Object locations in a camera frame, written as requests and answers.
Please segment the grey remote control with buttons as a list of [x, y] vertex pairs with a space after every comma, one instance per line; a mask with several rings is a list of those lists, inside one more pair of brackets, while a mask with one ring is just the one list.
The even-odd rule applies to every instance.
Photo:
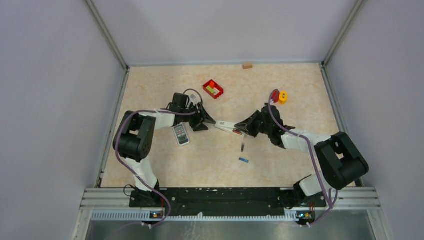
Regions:
[[190, 143], [187, 130], [183, 123], [180, 123], [173, 127], [173, 132], [175, 134], [177, 143], [180, 147], [186, 146]]

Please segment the white remote battery cover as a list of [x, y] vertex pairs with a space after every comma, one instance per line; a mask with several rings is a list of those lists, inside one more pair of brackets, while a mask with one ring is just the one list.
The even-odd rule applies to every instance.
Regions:
[[214, 126], [217, 128], [235, 129], [235, 123], [228, 121], [217, 121]]

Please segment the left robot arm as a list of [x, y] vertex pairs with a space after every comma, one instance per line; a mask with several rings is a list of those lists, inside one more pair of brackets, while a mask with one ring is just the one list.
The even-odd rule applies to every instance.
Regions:
[[185, 93], [174, 93], [166, 108], [159, 110], [127, 111], [118, 127], [112, 146], [117, 161], [135, 179], [135, 190], [149, 207], [160, 202], [159, 180], [152, 170], [149, 154], [154, 133], [187, 123], [194, 132], [207, 131], [216, 121], [209, 115], [203, 102], [193, 102]]

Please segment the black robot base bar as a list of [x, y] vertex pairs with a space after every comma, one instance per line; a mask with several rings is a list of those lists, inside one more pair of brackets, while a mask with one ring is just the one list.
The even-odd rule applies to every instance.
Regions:
[[160, 188], [158, 193], [133, 190], [131, 208], [170, 210], [172, 217], [203, 214], [206, 217], [282, 216], [294, 208], [326, 207], [322, 193], [305, 196], [280, 187]]

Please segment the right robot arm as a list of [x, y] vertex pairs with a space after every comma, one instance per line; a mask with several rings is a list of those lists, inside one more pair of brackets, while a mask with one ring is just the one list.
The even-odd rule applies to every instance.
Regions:
[[317, 193], [329, 198], [329, 190], [342, 190], [369, 172], [367, 161], [347, 133], [322, 135], [285, 125], [274, 105], [265, 104], [235, 128], [254, 138], [267, 135], [281, 149], [310, 155], [315, 173], [298, 181], [293, 192], [299, 206], [307, 206]]

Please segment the blue AAA battery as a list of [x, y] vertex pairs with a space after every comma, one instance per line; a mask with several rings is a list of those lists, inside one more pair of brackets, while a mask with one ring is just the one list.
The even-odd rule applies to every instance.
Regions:
[[249, 163], [249, 160], [245, 159], [245, 158], [239, 158], [240, 161], [244, 162], [244, 163]]

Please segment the red toy bin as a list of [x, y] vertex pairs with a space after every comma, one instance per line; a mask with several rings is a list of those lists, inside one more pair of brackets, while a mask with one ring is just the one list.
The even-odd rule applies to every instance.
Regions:
[[203, 84], [202, 88], [214, 100], [218, 99], [220, 96], [224, 94], [224, 89], [213, 79]]

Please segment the red oval toy block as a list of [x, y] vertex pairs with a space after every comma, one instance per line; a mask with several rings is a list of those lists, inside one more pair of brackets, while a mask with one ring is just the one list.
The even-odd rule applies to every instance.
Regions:
[[275, 89], [272, 93], [271, 93], [271, 102], [272, 103], [278, 103], [280, 100], [280, 91], [278, 89]]

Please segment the tan wooden block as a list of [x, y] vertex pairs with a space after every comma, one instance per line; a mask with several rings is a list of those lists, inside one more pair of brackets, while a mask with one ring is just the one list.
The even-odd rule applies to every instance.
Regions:
[[253, 64], [251, 62], [246, 62], [242, 65], [242, 68], [244, 70], [248, 70], [248, 69], [252, 69], [253, 68]]

